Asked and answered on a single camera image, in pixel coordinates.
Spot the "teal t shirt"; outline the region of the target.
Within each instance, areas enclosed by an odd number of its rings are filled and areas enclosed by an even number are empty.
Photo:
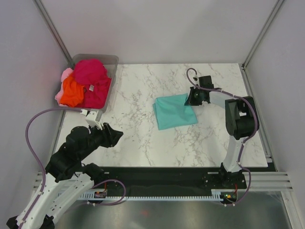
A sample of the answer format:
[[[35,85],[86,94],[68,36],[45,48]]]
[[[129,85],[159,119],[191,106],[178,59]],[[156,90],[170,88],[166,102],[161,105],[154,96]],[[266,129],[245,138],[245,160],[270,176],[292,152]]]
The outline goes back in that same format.
[[[178,94],[155,99],[152,107],[159,130],[198,123],[193,108],[184,105],[187,98],[187,94]]]

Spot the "clear plastic bin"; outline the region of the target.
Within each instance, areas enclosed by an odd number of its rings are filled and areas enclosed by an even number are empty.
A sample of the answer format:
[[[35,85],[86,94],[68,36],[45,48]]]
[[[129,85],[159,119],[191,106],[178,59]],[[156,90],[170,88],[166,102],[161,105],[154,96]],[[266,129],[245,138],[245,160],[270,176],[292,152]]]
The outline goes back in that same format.
[[[107,103],[108,103],[110,94],[111,94],[112,87],[113,87],[113,85],[115,83],[116,70],[117,70],[117,65],[118,65],[119,58],[117,56],[115,56],[115,55],[77,54],[77,55],[75,55],[73,57],[72,62],[68,64],[67,68],[72,68],[74,70],[74,67],[75,67],[76,63],[78,63],[81,60],[88,60],[88,59],[98,59],[98,60],[100,60],[103,63],[104,67],[107,69],[108,77],[110,77],[111,80],[112,80],[110,88],[109,88],[109,91],[108,91],[106,103],[105,103],[104,107],[101,108],[101,110],[105,110],[106,107],[107,107]],[[68,106],[65,106],[65,105],[62,105],[62,104],[59,104],[59,103],[57,103],[57,105],[58,106],[62,106],[62,107],[68,107]],[[72,108],[73,109],[76,109],[76,108],[84,109],[84,108],[78,107],[78,106],[72,107]]]

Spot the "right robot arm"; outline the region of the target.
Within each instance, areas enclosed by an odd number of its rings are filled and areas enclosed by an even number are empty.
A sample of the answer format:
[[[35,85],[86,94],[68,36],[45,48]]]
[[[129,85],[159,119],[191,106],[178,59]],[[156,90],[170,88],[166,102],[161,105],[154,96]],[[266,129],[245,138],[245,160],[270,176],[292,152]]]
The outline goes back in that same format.
[[[223,173],[218,176],[222,187],[228,188],[235,183],[235,176],[242,170],[241,158],[245,143],[259,129],[259,120],[253,97],[240,97],[215,88],[211,76],[194,77],[190,81],[189,96],[185,106],[200,106],[204,102],[214,104],[225,111],[225,127],[229,135],[229,145],[221,164]]]

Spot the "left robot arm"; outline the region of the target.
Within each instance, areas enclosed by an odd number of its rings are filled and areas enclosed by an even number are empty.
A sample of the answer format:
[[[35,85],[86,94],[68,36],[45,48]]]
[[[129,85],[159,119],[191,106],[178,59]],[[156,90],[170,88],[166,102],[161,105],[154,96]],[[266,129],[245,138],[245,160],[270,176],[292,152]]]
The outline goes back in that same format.
[[[82,160],[99,147],[114,147],[123,132],[108,123],[101,128],[77,126],[53,154],[43,171],[41,184],[26,208],[9,218],[10,229],[53,229],[64,212],[87,190],[110,182],[104,170]]]

